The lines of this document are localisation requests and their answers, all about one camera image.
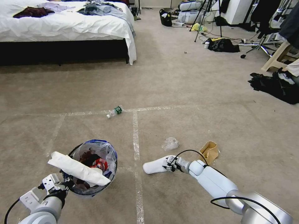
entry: bed frame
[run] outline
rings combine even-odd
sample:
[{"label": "bed frame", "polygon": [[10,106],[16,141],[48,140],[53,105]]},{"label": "bed frame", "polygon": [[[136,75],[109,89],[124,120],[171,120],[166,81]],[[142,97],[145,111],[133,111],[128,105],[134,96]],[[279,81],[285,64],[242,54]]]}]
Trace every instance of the bed frame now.
[{"label": "bed frame", "polygon": [[98,61],[120,59],[129,62],[128,48],[122,40],[83,40],[45,42],[0,42],[0,65]]}]

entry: camera tripod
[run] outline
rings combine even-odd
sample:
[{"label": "camera tripod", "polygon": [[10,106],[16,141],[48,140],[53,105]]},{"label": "camera tripod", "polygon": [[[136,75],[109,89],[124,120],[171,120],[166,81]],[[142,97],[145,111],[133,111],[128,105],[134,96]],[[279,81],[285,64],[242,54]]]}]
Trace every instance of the camera tripod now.
[{"label": "camera tripod", "polygon": [[[203,6],[205,5],[205,3],[206,3],[206,0],[204,0],[204,2],[202,3],[201,7],[199,8],[198,14],[197,14],[197,16],[196,16],[196,18],[195,18],[195,20],[194,20],[194,22],[193,22],[193,24],[192,24],[192,26],[191,26],[191,28],[190,28],[189,31],[191,31],[192,27],[194,26],[195,21],[197,20],[197,18],[198,18],[198,16],[199,16],[200,12],[202,11]],[[219,6],[219,9],[218,9],[218,10],[219,10],[219,17],[221,17],[220,0],[218,0],[218,6]],[[203,12],[203,17],[202,17],[202,20],[201,20],[201,22],[200,22],[200,26],[199,26],[199,28],[198,28],[198,31],[197,31],[197,34],[196,34],[196,37],[195,37],[194,42],[196,42],[196,39],[197,39],[197,37],[198,37],[200,28],[201,28],[202,23],[203,23],[203,20],[204,20],[204,18],[205,18],[205,15],[206,15],[207,12],[211,12],[211,11],[212,11],[211,8],[212,8],[212,0],[208,0],[207,7],[206,7],[205,11]],[[221,25],[220,25],[220,37],[222,37],[222,27],[221,27]]]}]

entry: trash can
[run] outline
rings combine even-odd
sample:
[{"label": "trash can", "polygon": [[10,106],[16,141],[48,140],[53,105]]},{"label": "trash can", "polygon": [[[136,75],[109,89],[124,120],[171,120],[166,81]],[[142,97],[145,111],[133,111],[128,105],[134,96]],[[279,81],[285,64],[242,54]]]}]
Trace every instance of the trash can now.
[{"label": "trash can", "polygon": [[[89,140],[75,147],[69,156],[89,167],[101,167],[103,175],[106,176],[111,182],[113,181],[117,170],[117,153],[114,147],[105,140]],[[77,179],[67,173],[63,172],[63,178],[70,178],[75,185],[69,190],[73,193],[86,197],[93,197],[104,190],[111,182],[105,186],[89,186],[85,181]]]}]

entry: white foam block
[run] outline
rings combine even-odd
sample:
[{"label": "white foam block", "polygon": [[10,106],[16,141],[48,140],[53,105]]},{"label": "white foam block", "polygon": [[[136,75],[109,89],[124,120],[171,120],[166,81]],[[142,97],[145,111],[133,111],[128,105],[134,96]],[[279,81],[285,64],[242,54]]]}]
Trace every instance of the white foam block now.
[{"label": "white foam block", "polygon": [[108,178],[103,176],[101,169],[97,168],[97,170],[95,170],[85,166],[79,161],[59,152],[53,152],[51,157],[52,159],[48,161],[48,164],[62,169],[63,172],[69,175],[99,186],[104,186],[110,182]]}]

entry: small bottle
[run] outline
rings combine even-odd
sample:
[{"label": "small bottle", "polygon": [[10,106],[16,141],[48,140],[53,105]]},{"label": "small bottle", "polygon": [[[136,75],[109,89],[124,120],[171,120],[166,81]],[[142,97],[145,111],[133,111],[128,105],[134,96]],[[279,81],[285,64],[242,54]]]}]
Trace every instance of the small bottle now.
[{"label": "small bottle", "polygon": [[210,42],[209,42],[209,41],[206,41],[206,42],[205,42],[205,45],[204,45],[204,49],[208,49],[209,44],[210,44]]},{"label": "small bottle", "polygon": [[114,108],[112,111],[110,111],[110,114],[107,114],[106,116],[108,118],[114,117],[115,115],[121,114],[123,111],[122,105],[119,105],[118,107]]}]

